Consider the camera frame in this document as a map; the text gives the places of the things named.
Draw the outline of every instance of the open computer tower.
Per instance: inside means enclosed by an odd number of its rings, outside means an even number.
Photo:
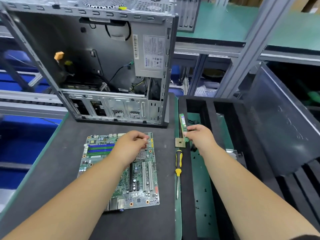
[[[166,126],[175,0],[1,0],[0,18],[78,121]]]

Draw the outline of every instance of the black work mat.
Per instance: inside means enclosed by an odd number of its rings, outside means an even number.
[[[175,97],[172,93],[169,93],[169,105],[170,123],[167,129],[79,123],[68,116],[0,221],[0,239],[77,177],[87,136],[139,130],[153,133],[160,204],[103,214],[90,239],[127,239],[130,236],[130,239],[139,240],[174,240],[176,150],[174,144]],[[148,230],[141,233],[141,227]]]

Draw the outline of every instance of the yellow screwdriver handle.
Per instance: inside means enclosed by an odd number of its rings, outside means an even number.
[[[181,168],[182,168],[182,150],[178,150],[176,152],[176,174],[178,177],[182,172]]]

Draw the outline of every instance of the blue ram slot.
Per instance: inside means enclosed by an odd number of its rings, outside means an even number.
[[[88,145],[90,148],[95,148],[95,147],[114,147],[115,144],[101,144],[101,145]]]
[[[100,149],[100,150],[89,150],[88,153],[92,152],[111,152],[112,149]]]

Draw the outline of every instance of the finger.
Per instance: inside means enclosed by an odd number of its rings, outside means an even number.
[[[193,140],[194,136],[198,133],[197,130],[192,130],[189,132],[184,132],[183,135],[188,137],[190,140]]]
[[[148,141],[146,138],[143,138],[143,139],[136,139],[134,143],[137,145],[139,149],[141,149],[146,147],[146,144],[148,143]]]
[[[135,138],[140,138],[140,139],[146,138],[146,139],[148,139],[149,138],[148,135],[146,135],[146,134],[144,134],[142,132],[139,132],[137,130],[129,131],[127,134],[129,135],[129,137],[131,139],[135,139]]]
[[[187,129],[189,131],[192,131],[192,130],[196,130],[196,131],[200,131],[202,129],[206,128],[204,125],[201,125],[201,124],[194,124],[194,125],[190,125],[187,127]]]

